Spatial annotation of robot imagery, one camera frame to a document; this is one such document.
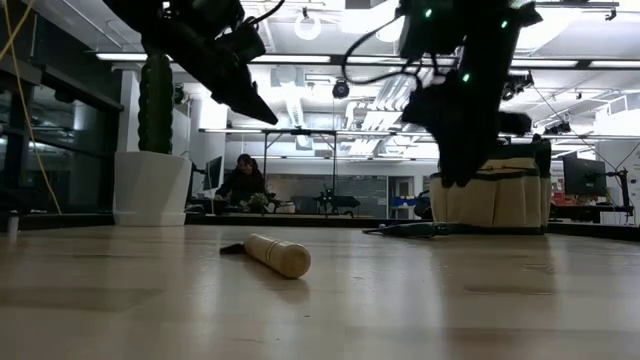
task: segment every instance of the white planter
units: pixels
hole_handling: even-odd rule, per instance
[[[146,151],[116,153],[116,225],[184,225],[190,177],[191,161],[182,157]]]

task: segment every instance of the woman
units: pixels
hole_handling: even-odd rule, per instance
[[[229,193],[231,193],[229,201],[232,204],[238,204],[243,200],[247,201],[251,195],[256,193],[266,193],[262,173],[250,155],[242,154],[238,157],[238,165],[220,189],[216,191],[216,200],[226,199]]]

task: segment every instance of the cactus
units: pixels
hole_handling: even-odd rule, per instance
[[[142,68],[138,104],[140,151],[171,155],[173,130],[173,74],[169,58],[145,44],[147,61]]]

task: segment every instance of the monitor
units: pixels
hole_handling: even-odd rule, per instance
[[[207,174],[203,181],[203,190],[217,189],[220,187],[220,173],[222,172],[222,156],[205,164]]]
[[[566,195],[607,196],[604,162],[563,157]]]

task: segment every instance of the yellow cable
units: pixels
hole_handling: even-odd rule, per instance
[[[35,0],[32,0],[31,3],[29,4],[27,11],[25,12],[25,15],[27,15],[29,13],[29,10],[31,9],[31,5],[33,4]],[[7,31],[9,31],[10,34],[10,38],[9,38],[9,43],[7,44],[7,46],[5,48],[10,47],[11,48],[11,55],[13,58],[13,67],[16,70],[16,78],[17,78],[17,82],[18,82],[18,91],[20,92],[20,100],[22,102],[22,110],[24,111],[24,119],[27,122],[27,127],[29,128],[29,136],[31,138],[31,142],[33,142],[33,151],[36,154],[36,159],[38,160],[38,165],[40,166],[40,171],[42,172],[42,176],[44,177],[44,182],[47,185],[47,189],[49,189],[49,194],[51,194],[51,197],[53,198],[53,202],[56,205],[56,209],[58,210],[58,214],[62,215],[62,210],[60,210],[60,205],[58,204],[58,198],[56,197],[55,192],[53,191],[53,188],[51,188],[51,184],[49,183],[49,178],[47,177],[47,172],[44,170],[44,166],[42,165],[42,159],[40,159],[40,153],[38,152],[38,147],[36,146],[36,140],[35,137],[33,136],[33,127],[31,126],[31,116],[29,116],[29,110],[27,108],[27,101],[25,100],[25,96],[24,96],[24,91],[22,90],[22,81],[20,80],[20,69],[18,67],[18,59],[16,57],[16,50],[15,47],[13,46],[13,39],[15,39],[15,35],[18,33],[18,31],[20,31],[19,27],[16,27],[16,31],[12,33],[11,30],[11,19],[9,17],[9,4],[8,2],[5,2],[4,4],[4,17],[7,21]],[[0,59],[2,58],[2,56],[4,56],[5,51],[3,50],[2,53],[0,53]]]
[[[16,26],[16,31],[14,33],[11,33],[11,25],[9,25],[9,22],[8,22],[9,20],[7,19],[7,26],[9,30],[9,41],[7,41],[7,44],[4,46],[4,49],[0,51],[0,60],[4,58],[4,55],[9,50],[9,47],[13,48],[13,41],[15,40],[16,36],[20,32],[20,29],[22,29],[22,25],[24,25],[24,22],[27,21],[27,18],[29,17],[29,12],[31,11],[31,8],[33,7],[33,4],[35,2],[36,0],[29,1],[29,4],[27,5],[27,10],[24,11],[24,15],[22,15],[22,19],[20,19],[20,22],[18,23],[18,26]],[[6,13],[9,12],[8,7],[9,7],[9,1],[5,0],[4,8],[7,9],[5,11]]]

